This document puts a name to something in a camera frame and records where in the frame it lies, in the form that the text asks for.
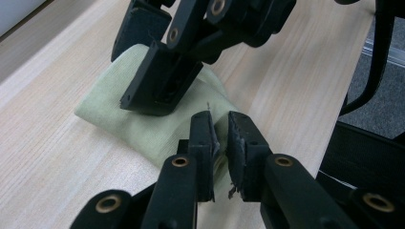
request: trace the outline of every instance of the fabric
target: fabric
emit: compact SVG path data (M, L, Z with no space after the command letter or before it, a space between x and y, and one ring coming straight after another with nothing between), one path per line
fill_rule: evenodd
M223 164L227 114L237 109L227 100L222 82L208 68L202 68L170 115L151 116L119 108L119 100L147 50L143 45L136 45L116 59L77 106L75 114L124 140L160 168L169 156L177 152L179 140L189 138L191 116L206 111L209 106L221 144L222 155L217 160L216 168L221 165L221 175L224 175L227 170Z

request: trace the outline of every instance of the table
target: table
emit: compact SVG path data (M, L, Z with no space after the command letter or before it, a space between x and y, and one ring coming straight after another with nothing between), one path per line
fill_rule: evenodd
M73 113L110 53L129 0L55 0L0 43L0 228L67 228L95 194L135 194L159 169ZM315 176L373 19L372 0L298 0L260 49L211 66L272 151ZM199 228L264 228L258 204L219 195Z

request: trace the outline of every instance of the wooden table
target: wooden table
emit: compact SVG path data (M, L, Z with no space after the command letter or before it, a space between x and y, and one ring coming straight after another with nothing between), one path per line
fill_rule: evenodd
M135 194L159 170L73 113L110 64L129 0L55 0L0 43L0 228L68 228L95 194ZM373 0L298 0L283 30L212 66L274 153L315 176L372 23ZM258 204L200 209L199 228L263 228Z

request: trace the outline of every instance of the floor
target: floor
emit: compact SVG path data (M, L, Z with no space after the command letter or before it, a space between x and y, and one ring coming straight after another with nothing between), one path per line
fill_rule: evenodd
M373 25L369 32L371 39ZM405 51L405 19L395 19L391 44ZM370 65L371 58L362 54L349 87L349 101L361 94L369 76ZM339 120L388 138L405 132L405 68L388 63L373 99L356 111L339 117Z

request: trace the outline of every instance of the folded cloth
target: folded cloth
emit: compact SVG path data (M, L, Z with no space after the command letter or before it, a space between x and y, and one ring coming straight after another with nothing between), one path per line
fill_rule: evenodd
M148 48L136 45L124 52L99 77L90 92L76 107L75 114L124 140L159 168L177 152L180 139L189 138L191 116L209 110L221 144L220 159L215 168L225 174L224 147L227 136L227 114L237 111L226 98L222 82L203 67L176 110L167 116L151 116L121 110L119 100L133 79Z

